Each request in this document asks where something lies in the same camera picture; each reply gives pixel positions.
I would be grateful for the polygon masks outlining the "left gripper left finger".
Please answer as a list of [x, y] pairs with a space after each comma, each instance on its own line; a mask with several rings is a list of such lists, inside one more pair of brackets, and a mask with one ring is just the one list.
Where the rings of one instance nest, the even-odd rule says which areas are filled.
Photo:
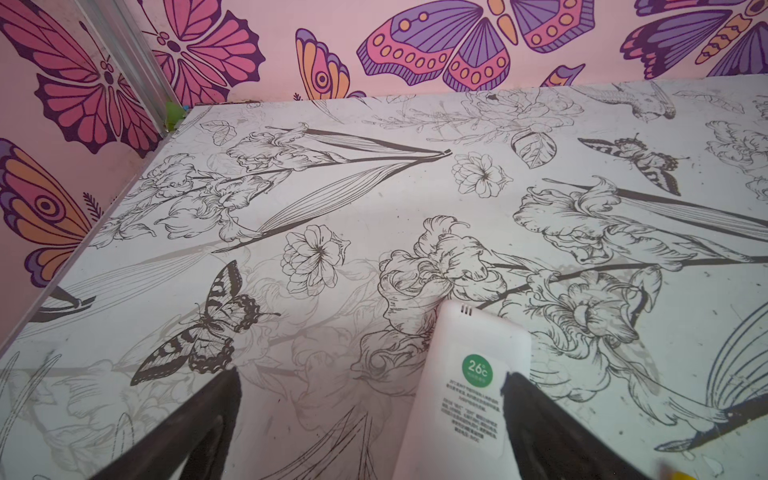
[[233, 368], [222, 371], [96, 479], [220, 479], [242, 399]]

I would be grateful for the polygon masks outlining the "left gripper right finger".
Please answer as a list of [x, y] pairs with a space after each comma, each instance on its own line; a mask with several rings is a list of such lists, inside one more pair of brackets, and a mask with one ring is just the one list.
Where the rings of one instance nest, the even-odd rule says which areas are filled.
[[522, 479], [646, 477], [524, 375], [508, 373], [501, 394], [506, 430]]

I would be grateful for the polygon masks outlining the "white remote control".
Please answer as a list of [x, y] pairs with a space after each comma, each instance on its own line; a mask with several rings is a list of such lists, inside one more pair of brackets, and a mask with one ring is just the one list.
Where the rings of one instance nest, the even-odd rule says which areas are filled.
[[443, 301], [394, 478], [519, 478], [501, 389], [507, 375], [529, 374], [531, 350], [524, 327]]

